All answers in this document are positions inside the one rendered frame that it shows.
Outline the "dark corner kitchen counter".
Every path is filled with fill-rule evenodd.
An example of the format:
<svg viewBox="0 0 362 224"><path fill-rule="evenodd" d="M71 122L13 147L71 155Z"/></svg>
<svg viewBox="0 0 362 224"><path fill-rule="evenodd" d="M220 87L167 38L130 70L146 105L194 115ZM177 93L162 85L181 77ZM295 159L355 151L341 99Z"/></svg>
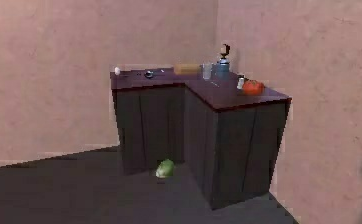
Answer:
<svg viewBox="0 0 362 224"><path fill-rule="evenodd" d="M186 163L212 209L268 193L289 96L271 88L245 94L234 73L205 80L158 68L110 79L125 173L154 170L165 159Z"/></svg>

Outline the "clear glass cup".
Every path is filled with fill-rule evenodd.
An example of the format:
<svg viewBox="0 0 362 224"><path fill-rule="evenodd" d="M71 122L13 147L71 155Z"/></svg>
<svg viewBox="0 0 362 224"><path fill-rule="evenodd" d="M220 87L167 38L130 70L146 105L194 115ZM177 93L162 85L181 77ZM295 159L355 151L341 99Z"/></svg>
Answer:
<svg viewBox="0 0 362 224"><path fill-rule="evenodd" d="M213 68L212 63L204 63L202 65L202 77L205 80L209 80L211 78L212 68Z"/></svg>

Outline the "green lettuce head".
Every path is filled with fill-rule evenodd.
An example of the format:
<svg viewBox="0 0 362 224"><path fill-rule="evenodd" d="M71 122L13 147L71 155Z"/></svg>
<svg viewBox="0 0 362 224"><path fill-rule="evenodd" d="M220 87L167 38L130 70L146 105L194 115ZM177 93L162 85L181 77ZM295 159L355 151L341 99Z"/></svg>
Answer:
<svg viewBox="0 0 362 224"><path fill-rule="evenodd" d="M157 178L168 178L174 173L174 162L170 159L163 160L157 167L155 176Z"/></svg>

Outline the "blue kettle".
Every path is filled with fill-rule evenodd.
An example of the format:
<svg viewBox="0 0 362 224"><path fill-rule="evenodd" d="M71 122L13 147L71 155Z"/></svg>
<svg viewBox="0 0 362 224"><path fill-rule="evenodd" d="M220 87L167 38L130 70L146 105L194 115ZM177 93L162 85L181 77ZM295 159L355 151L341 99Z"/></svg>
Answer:
<svg viewBox="0 0 362 224"><path fill-rule="evenodd" d="M220 50L220 58L215 65L215 75L221 79L227 77L230 71L230 61L228 55L230 53L231 46L223 44Z"/></svg>

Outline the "red tomato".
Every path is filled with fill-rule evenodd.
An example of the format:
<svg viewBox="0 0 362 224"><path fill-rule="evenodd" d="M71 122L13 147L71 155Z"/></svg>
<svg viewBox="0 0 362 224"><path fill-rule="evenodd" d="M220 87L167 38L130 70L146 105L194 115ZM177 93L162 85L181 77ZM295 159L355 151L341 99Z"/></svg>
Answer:
<svg viewBox="0 0 362 224"><path fill-rule="evenodd" d="M259 95L264 90L264 84L256 80L247 80L243 84L242 90L245 94L248 95Z"/></svg>

